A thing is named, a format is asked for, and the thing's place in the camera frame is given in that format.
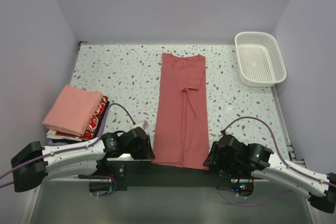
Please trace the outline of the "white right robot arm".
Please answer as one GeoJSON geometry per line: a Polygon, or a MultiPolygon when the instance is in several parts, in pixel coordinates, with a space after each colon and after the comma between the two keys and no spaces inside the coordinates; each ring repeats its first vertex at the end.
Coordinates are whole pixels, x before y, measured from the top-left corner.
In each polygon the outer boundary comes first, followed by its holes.
{"type": "Polygon", "coordinates": [[[224,135],[212,144],[203,165],[237,178],[252,176],[279,183],[306,198],[315,209],[329,214],[335,211],[335,173],[308,170],[261,144],[246,145],[224,135]]]}

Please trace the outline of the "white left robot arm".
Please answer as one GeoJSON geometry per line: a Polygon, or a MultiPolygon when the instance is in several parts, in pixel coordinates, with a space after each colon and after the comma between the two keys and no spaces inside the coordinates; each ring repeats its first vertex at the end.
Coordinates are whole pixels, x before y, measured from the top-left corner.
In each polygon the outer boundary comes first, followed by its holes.
{"type": "Polygon", "coordinates": [[[11,159],[14,191],[29,191],[43,180],[71,175],[108,174],[109,158],[129,154],[134,160],[154,159],[150,137],[141,127],[105,133],[101,137],[77,144],[42,146],[31,142],[11,159]]]}

